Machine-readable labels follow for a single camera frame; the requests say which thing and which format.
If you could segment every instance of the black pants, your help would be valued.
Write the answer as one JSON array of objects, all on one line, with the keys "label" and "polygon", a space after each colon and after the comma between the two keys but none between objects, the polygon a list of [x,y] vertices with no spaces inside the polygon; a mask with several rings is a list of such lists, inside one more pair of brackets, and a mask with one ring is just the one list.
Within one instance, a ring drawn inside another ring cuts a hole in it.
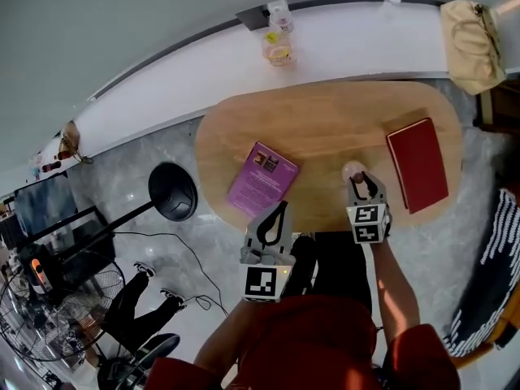
[{"label": "black pants", "polygon": [[[372,312],[371,290],[366,278],[365,254],[354,243],[352,232],[317,232],[316,241],[300,236],[292,246],[296,257],[284,296],[307,294],[348,296]],[[312,275],[318,261],[318,275]]]},{"label": "black pants", "polygon": [[148,286],[148,280],[146,273],[137,273],[112,301],[102,325],[105,332],[131,353],[159,332],[182,304],[178,297],[168,297],[156,310],[134,319],[137,301]]}]

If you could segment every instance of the red shirt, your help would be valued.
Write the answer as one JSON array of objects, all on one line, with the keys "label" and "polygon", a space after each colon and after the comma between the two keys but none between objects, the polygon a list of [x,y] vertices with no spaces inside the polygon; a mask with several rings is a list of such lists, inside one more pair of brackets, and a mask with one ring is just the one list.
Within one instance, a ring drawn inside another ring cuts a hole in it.
[{"label": "red shirt", "polygon": [[[238,375],[228,390],[381,389],[372,370],[376,328],[366,308],[348,297],[289,297],[251,325]],[[430,325],[399,335],[383,364],[392,389],[459,389],[457,370]],[[159,358],[146,390],[213,390],[212,374]]]}]

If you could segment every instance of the purple book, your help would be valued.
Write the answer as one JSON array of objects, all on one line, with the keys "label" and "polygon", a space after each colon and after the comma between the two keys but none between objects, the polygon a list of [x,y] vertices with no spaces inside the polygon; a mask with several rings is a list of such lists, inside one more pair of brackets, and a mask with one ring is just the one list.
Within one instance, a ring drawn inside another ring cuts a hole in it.
[{"label": "purple book", "polygon": [[233,182],[227,200],[247,215],[256,217],[280,201],[300,169],[258,142]]}]

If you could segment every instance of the oval table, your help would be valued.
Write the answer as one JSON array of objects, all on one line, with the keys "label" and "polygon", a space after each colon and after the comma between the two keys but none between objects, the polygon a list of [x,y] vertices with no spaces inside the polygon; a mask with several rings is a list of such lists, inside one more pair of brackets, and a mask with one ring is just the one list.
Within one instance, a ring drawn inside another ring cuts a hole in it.
[{"label": "oval table", "polygon": [[[386,135],[431,117],[440,143],[449,195],[410,214],[405,208]],[[231,97],[202,120],[195,154],[201,186],[222,219],[245,229],[250,217],[226,201],[255,142],[300,167],[285,198],[295,232],[349,229],[341,168],[364,163],[386,186],[393,223],[409,226],[437,218],[457,196],[462,132],[452,105],[417,82],[370,81],[305,84]]]}]

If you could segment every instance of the shoe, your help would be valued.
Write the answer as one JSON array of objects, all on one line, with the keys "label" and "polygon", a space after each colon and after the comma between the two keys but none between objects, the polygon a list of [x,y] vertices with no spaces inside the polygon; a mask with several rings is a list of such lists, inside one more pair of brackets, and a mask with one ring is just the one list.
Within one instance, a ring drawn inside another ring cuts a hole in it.
[{"label": "shoe", "polygon": [[148,277],[155,276],[155,270],[153,269],[153,267],[150,267],[147,264],[144,264],[141,262],[135,262],[135,263],[133,263],[133,266],[137,269],[137,271],[139,273],[145,272]]},{"label": "shoe", "polygon": [[175,293],[175,292],[172,292],[170,289],[161,289],[161,294],[166,298],[166,299],[171,299],[171,298],[176,298],[178,301],[179,301],[179,310],[178,312],[180,312],[181,310],[183,310],[186,305],[184,305],[184,297],[182,297],[180,294],[178,293]]}]

